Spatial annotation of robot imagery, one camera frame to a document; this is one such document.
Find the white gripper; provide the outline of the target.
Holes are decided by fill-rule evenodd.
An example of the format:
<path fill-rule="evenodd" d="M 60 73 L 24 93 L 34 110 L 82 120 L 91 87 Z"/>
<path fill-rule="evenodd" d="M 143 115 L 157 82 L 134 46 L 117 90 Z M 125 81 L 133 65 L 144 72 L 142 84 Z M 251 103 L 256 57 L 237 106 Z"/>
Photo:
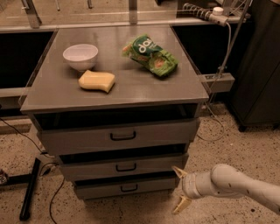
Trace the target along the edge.
<path fill-rule="evenodd" d="M 184 209 L 191 205 L 192 200 L 216 195 L 217 188 L 212 183 L 209 171 L 187 174 L 186 171 L 178 168 L 177 166 L 173 166 L 172 169 L 175 171 L 176 175 L 182 179 L 182 191 L 185 194 L 185 196 L 181 195 L 179 197 L 180 201 L 173 209 L 173 214 L 181 213 Z"/>

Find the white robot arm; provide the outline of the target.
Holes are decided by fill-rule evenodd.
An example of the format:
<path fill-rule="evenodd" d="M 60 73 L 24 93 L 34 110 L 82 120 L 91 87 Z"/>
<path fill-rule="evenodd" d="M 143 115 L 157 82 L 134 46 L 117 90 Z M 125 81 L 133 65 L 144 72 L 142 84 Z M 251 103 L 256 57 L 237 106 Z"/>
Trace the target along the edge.
<path fill-rule="evenodd" d="M 280 214 L 280 186 L 251 178 L 228 164 L 217 164 L 210 171 L 187 173 L 173 166 L 181 180 L 183 195 L 173 210 L 179 214 L 193 200 L 206 196 L 217 198 L 250 197 L 259 204 Z"/>

